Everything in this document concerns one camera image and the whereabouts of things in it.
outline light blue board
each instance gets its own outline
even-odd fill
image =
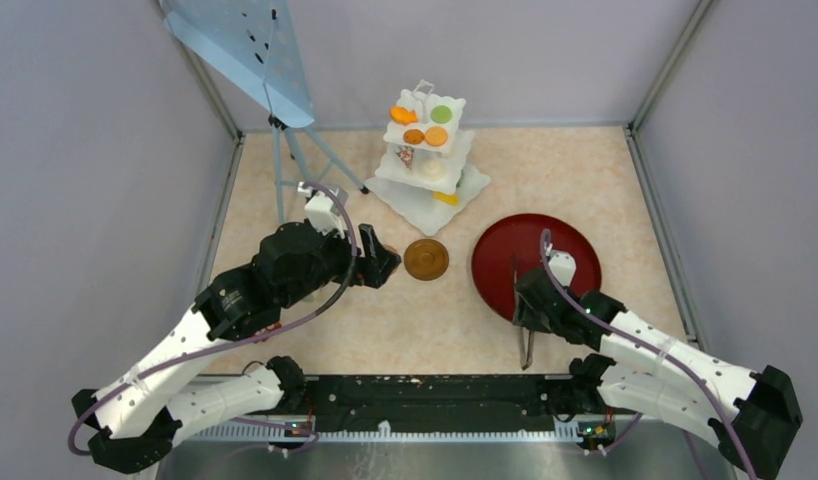
[[[167,29],[262,107],[270,110],[264,80],[274,116],[292,128],[314,121],[285,0],[162,0],[162,4],[170,9]]]

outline orange pastry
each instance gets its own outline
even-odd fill
[[[409,125],[418,121],[418,115],[414,110],[407,110],[403,107],[391,107],[389,111],[391,119],[401,125]]]
[[[440,147],[447,143],[447,130],[442,127],[430,127],[427,129],[424,137],[426,137],[427,143],[430,145]]]
[[[417,128],[406,130],[406,133],[403,134],[403,141],[409,145],[417,145],[424,141],[424,132],[418,130]]]

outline floor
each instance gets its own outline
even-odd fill
[[[385,151],[383,131],[326,132],[322,138],[364,181]],[[326,165],[299,135],[313,171]],[[213,275],[250,261],[259,241],[278,227],[269,134],[247,136]],[[300,180],[283,142],[283,175]],[[469,161],[491,184],[434,237],[450,252],[438,280],[421,282],[398,270],[380,290],[353,288],[323,318],[267,342],[240,348],[206,373],[238,373],[251,360],[290,355],[307,374],[520,373],[516,331],[482,301],[471,281],[471,251],[483,231],[516,213],[557,217],[589,239],[600,258],[602,290],[665,332],[683,329],[653,228],[620,127],[480,129]],[[349,193],[353,222],[370,223],[399,252],[423,234],[374,194],[362,195],[333,168],[325,179]],[[302,199],[286,189],[287,220],[302,220]],[[287,324],[312,303],[284,312]],[[584,347],[539,334],[528,373],[566,373]]]

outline round red plate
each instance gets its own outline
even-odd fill
[[[541,232],[550,229],[554,250],[566,251],[577,262],[571,290],[582,295],[600,288],[601,273],[597,254],[589,241],[571,225],[547,215],[522,213],[506,217],[486,230],[471,256],[474,285],[486,304],[511,321],[515,311],[512,274],[517,258],[518,276],[541,266]]]

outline red object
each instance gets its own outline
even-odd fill
[[[550,229],[554,250],[566,251],[577,262],[571,289],[577,295],[600,288],[600,262],[589,241],[562,220],[522,213],[506,217],[486,230],[471,256],[471,275],[480,296],[498,315],[512,321],[515,311],[513,260],[518,276],[541,266],[541,232]]]

